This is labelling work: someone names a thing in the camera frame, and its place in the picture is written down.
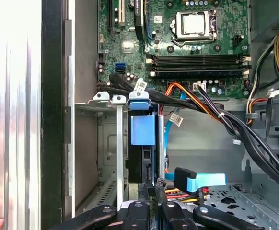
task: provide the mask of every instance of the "red wire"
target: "red wire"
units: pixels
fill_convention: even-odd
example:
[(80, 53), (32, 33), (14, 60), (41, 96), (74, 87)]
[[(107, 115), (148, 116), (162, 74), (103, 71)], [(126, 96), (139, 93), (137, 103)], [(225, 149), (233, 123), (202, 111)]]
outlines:
[(167, 199), (179, 199), (189, 196), (189, 194), (183, 194), (183, 195), (167, 195)]

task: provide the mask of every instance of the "cable bundle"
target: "cable bundle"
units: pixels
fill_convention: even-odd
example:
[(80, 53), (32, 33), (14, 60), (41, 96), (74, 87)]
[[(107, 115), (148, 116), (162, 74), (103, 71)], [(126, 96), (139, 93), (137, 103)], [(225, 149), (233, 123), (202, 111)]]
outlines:
[[(203, 187), (202, 192), (203, 192), (203, 198), (205, 199), (207, 197), (207, 195), (209, 194), (209, 188)], [(175, 201), (180, 201), (183, 203), (197, 202), (198, 198), (199, 198), (198, 191), (191, 193), (191, 194), (187, 194), (187, 193), (181, 192), (179, 189), (175, 188), (175, 189), (166, 190), (165, 193), (166, 193), (167, 199), (169, 199), (169, 200), (174, 199)]]
[(267, 57), (269, 56), (269, 54), (271, 53), (271, 51), (273, 50), (276, 39), (277, 39), (277, 37), (274, 37), (272, 42), (268, 45), (267, 49), (265, 50), (265, 52), (261, 55), (261, 57), (258, 60), (256, 69), (255, 69), (253, 88), (252, 88), (252, 90), (249, 94), (248, 100), (247, 100), (247, 107), (246, 107), (247, 113), (249, 113), (249, 107), (250, 107), (249, 104), (251, 103), (255, 93), (259, 90), (261, 70), (262, 70), (263, 64), (264, 64), (265, 60), (267, 59)]
[[(106, 88), (107, 91), (116, 93), (117, 91), (123, 90), (126, 96), (128, 96), (127, 94), (129, 94), (129, 92), (133, 91), (133, 87), (125, 82), (119, 74), (111, 75), (110, 79), (118, 89), (108, 87)], [(178, 83), (172, 83), (169, 86), (169, 91), (167, 91), (170, 92), (174, 87), (183, 91), (188, 96), (189, 100), (174, 99), (150, 88), (146, 88), (146, 91), (149, 93), (150, 98), (160, 105), (185, 107), (197, 110), (202, 113), (207, 113), (213, 119), (223, 123), (229, 134), (235, 135), (244, 143), (247, 152), (254, 162), (279, 184), (279, 159), (271, 147), (254, 130), (231, 113), (220, 109), (202, 88), (197, 88), (197, 91), (202, 96), (204, 102), (198, 99), (189, 89), (186, 89)]]
[[(271, 53), (271, 51), (274, 51), (273, 66), (274, 66), (274, 71), (275, 71), (277, 78), (268, 84), (257, 87), (260, 83), (260, 73), (261, 73), (262, 66), (263, 66), (265, 60), (267, 59), (267, 57), (269, 56), (269, 54)], [(256, 86), (256, 87), (254, 87), (254, 93), (256, 93), (257, 90), (266, 89), (269, 86), (272, 86), (279, 81), (279, 36), (276, 36), (273, 39), (271, 46), (269, 46), (268, 49), (263, 53), (262, 58), (260, 58), (258, 61), (257, 67), (258, 67), (258, 69), (260, 69), (260, 71), (258, 73), (256, 73), (256, 75), (255, 75), (254, 86)]]

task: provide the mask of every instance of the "aluminum panel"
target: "aluminum panel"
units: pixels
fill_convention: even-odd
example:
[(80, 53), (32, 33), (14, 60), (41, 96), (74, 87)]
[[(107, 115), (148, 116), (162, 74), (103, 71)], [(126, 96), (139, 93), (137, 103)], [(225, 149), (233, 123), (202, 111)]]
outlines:
[(40, 80), (41, 0), (0, 1), (0, 217), (9, 230), (40, 229)]

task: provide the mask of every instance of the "side panel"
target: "side panel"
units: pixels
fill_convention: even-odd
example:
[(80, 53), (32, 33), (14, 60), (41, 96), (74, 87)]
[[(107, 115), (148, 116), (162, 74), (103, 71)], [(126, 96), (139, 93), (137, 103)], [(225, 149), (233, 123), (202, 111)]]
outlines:
[(9, 230), (40, 229), (40, 47), (41, 0), (0, 1), (0, 218)]
[(97, 117), (76, 110), (96, 94), (97, 0), (69, 0), (71, 55), (68, 56), (68, 106), (71, 108), (71, 143), (68, 145), (68, 195), (71, 216), (98, 183)]

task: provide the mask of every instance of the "cpu socket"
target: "cpu socket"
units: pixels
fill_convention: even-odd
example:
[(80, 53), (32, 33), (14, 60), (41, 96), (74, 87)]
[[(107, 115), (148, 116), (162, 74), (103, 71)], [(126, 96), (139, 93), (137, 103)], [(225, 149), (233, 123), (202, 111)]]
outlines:
[(216, 9), (178, 12), (170, 25), (173, 42), (183, 46), (192, 42), (213, 42), (217, 39)]

